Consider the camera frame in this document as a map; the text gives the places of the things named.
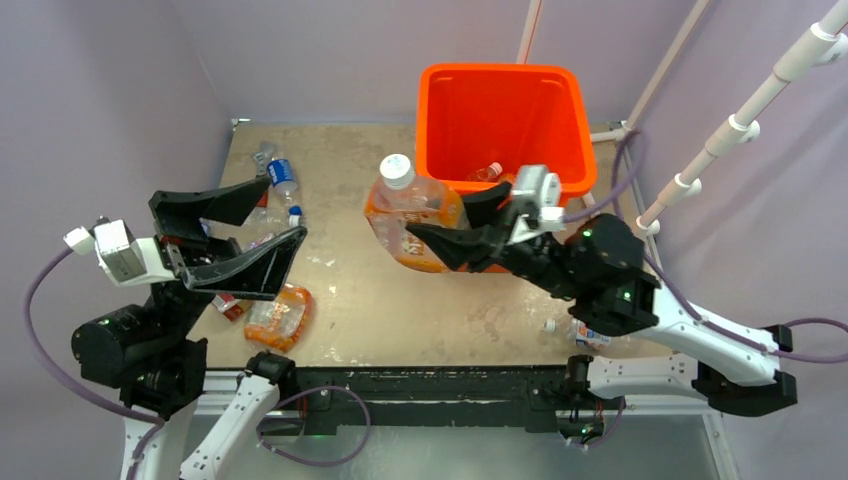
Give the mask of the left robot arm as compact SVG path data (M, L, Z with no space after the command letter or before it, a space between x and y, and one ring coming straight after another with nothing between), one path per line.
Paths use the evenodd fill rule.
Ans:
M158 191L149 202L153 237L137 238L123 221L102 218L64 238L73 252L94 254L115 285L150 289L143 304L90 320L71 338L81 376L119 393L128 479L220 478L263 416L297 399L294 362L260 353L207 438L193 453L183 451L207 370L208 343L190 331L219 294L273 300L307 235L297 226L245 251L202 224L243 224L269 185L258 177L204 192Z

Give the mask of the orange plastic bin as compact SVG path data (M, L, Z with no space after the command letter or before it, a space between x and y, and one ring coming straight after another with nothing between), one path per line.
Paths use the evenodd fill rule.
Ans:
M525 166L557 175L556 207L588 193L597 180L578 80L563 67L441 63L419 82L415 168L467 197L502 179L474 181L493 163L518 178Z

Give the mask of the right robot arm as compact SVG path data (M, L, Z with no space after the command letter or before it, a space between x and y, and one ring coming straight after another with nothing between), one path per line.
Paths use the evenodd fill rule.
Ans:
M520 180L503 198L485 192L488 219L470 230L426 223L406 228L451 270L499 266L569 305L590 329L663 345L666 364L589 360L564 376L561 392L576 407L596 398L680 395L740 417L760 417L793 406L797 382L780 366L792 336L782 326L756 329L710 313L686 310L656 270L645 270L645 245L617 216L600 214L565 241L566 223L556 175Z

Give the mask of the small label clear bottle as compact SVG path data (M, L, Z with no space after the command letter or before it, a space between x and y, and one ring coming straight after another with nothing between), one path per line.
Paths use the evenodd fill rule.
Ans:
M590 329L584 322L577 319L557 321L549 318L543 324L543 331L558 335L570 346L586 351L602 351L612 344L611 337Z

